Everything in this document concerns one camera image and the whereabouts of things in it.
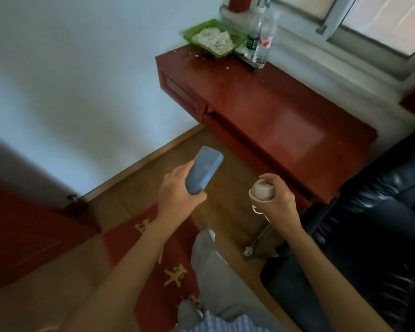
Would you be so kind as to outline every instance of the wooden table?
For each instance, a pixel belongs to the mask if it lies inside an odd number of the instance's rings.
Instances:
[[[187,45],[156,57],[161,88],[257,173],[279,174],[299,211],[329,203],[376,130],[270,63],[253,74]]]

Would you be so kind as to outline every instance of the green plastic tray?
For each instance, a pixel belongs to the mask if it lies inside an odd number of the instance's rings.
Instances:
[[[214,51],[212,51],[211,49],[209,49],[208,47],[205,47],[204,45],[195,42],[192,37],[196,34],[198,34],[201,30],[203,30],[204,28],[218,28],[220,29],[222,32],[223,31],[227,31],[229,33],[229,35],[231,36],[232,42],[234,43],[234,48],[229,51],[226,52],[222,55],[219,55],[217,53],[215,53]],[[246,34],[241,33],[239,31],[236,31],[234,29],[228,28],[227,26],[225,26],[224,24],[222,24],[219,20],[216,19],[212,19],[210,21],[204,22],[199,24],[198,26],[189,28],[187,30],[185,30],[183,32],[183,37],[185,40],[187,40],[189,43],[194,44],[199,46],[200,48],[209,51],[212,55],[214,55],[216,58],[222,58],[225,57],[227,55],[229,55],[230,53],[232,53],[238,46],[240,46],[245,40],[246,40]]]

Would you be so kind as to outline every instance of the plastic water bottle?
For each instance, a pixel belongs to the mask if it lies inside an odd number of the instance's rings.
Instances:
[[[246,41],[246,50],[244,52],[244,57],[252,59],[252,56],[255,53],[257,48],[258,39],[260,38],[261,25],[264,21],[264,12],[266,6],[258,6],[255,10],[254,18],[252,19],[249,27],[249,32],[247,34]]]
[[[262,68],[266,64],[269,49],[272,45],[273,38],[277,33],[277,19],[279,16],[280,12],[273,11],[271,19],[264,21],[261,26],[260,39],[258,40],[254,58],[252,59],[259,68]]]

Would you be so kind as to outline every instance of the person's left hand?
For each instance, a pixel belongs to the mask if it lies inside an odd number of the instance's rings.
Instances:
[[[197,195],[190,195],[184,184],[194,163],[195,161],[192,160],[176,167],[171,173],[167,173],[158,190],[157,218],[172,222],[176,225],[175,228],[185,221],[194,208],[207,198],[205,191],[201,191]]]

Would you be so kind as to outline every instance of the wooden floor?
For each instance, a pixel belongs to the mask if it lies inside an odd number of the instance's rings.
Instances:
[[[163,176],[193,159],[203,145],[222,152],[224,161],[206,188],[207,201],[193,213],[194,222],[200,229],[209,226],[216,232],[217,245],[231,268],[288,330],[299,331],[260,282],[265,261],[242,258],[244,248],[266,225],[248,200],[257,174],[209,131],[201,130],[97,196],[89,203],[91,210],[104,232],[146,210],[156,202]],[[67,272],[68,263],[72,263],[75,277]],[[83,271],[78,270],[81,263]],[[58,325],[108,273],[100,241],[89,240],[0,290],[0,331],[36,331]],[[137,327],[132,324],[127,330]]]

